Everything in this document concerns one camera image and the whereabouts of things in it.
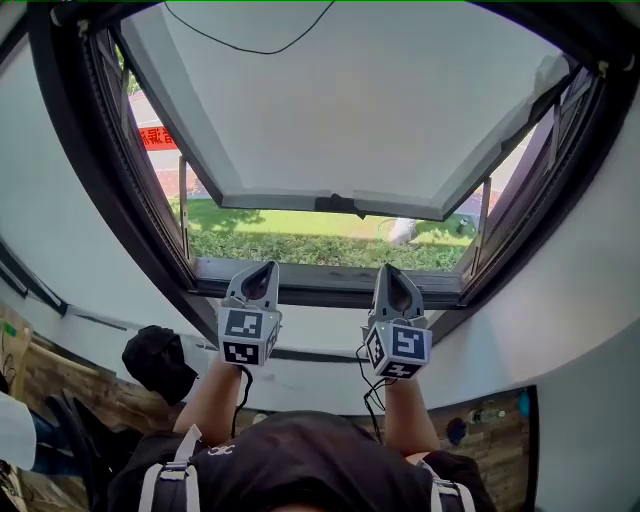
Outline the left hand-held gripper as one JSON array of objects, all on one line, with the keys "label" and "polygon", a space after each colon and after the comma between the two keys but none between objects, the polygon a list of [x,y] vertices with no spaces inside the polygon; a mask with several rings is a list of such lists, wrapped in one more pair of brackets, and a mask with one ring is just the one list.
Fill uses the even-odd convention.
[{"label": "left hand-held gripper", "polygon": [[226,363],[265,365],[281,326],[282,314],[275,310],[278,293],[279,265],[273,260],[245,268],[231,279],[218,309],[219,350]]}]

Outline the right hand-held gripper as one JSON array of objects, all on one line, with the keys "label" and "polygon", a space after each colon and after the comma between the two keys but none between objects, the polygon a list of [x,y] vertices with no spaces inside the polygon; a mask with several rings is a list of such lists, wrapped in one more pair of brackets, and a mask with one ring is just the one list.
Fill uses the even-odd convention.
[{"label": "right hand-held gripper", "polygon": [[[399,314],[388,317],[394,310]],[[388,263],[377,274],[363,342],[378,377],[414,379],[430,360],[432,332],[427,329],[422,294],[403,271]]]}]

